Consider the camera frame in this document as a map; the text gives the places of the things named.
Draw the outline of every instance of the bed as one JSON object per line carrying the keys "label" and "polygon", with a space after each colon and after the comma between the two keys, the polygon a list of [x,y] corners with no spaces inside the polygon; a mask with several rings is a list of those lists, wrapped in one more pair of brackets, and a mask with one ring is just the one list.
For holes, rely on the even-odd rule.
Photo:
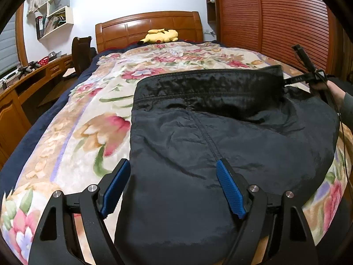
{"label": "bed", "polygon": [[[151,28],[175,29],[179,41],[137,45]],[[82,191],[97,184],[121,158],[129,158],[131,109],[139,80],[185,70],[258,69],[274,64],[282,65],[285,77],[301,74],[254,51],[203,43],[197,12],[163,11],[118,18],[97,24],[96,40],[99,54],[91,66],[36,122],[0,172],[0,191],[5,192],[1,203],[2,235],[24,264],[52,192]],[[296,86],[308,91],[304,84]],[[350,170],[353,136],[347,128],[345,140]],[[341,133],[325,180],[303,207],[315,244],[327,232],[347,185],[343,156]],[[120,202],[105,220],[112,239]],[[78,214],[75,223],[85,260],[94,264]]]}

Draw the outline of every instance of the wooden desk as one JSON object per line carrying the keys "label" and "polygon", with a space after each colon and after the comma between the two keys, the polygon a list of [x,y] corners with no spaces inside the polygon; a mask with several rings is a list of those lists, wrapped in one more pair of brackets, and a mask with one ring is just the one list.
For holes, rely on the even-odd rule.
{"label": "wooden desk", "polygon": [[20,80],[16,77],[13,84],[0,93],[0,169],[32,126],[23,104],[41,87],[72,67],[71,55],[57,58]]}

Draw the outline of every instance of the window blind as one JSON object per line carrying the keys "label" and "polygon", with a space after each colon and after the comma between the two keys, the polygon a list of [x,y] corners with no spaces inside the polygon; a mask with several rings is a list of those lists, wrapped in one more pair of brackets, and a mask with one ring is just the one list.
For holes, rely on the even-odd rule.
{"label": "window blind", "polygon": [[0,34],[0,76],[19,64],[16,47],[15,17],[16,13],[11,17]]}

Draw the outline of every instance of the floral blanket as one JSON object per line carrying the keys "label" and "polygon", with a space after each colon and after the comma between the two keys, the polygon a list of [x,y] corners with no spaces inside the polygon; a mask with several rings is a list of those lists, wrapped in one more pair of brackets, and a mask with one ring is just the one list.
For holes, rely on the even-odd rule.
{"label": "floral blanket", "polygon": [[[16,188],[1,203],[0,228],[14,254],[27,264],[33,235],[55,190],[65,194],[97,184],[121,158],[129,158],[130,125],[136,84],[145,77],[184,70],[249,68],[280,64],[262,54],[224,48],[210,42],[148,45],[102,56],[98,69],[72,90],[66,106],[39,140],[18,178]],[[300,74],[283,64],[284,76]],[[307,90],[304,84],[296,86]],[[351,168],[353,136],[345,128],[346,162]],[[327,231],[347,185],[342,134],[334,161],[322,185],[303,207],[317,244]],[[106,220],[114,239],[120,203]],[[76,228],[85,260],[94,264],[81,216]]]}

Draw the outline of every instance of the yellow figurine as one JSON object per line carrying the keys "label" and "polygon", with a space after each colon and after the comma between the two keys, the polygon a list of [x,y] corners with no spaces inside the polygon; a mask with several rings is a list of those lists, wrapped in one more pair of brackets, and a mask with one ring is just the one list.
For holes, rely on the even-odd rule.
{"label": "yellow figurine", "polygon": [[140,42],[147,43],[167,43],[176,42],[178,40],[178,32],[175,30],[149,30],[148,34]]}

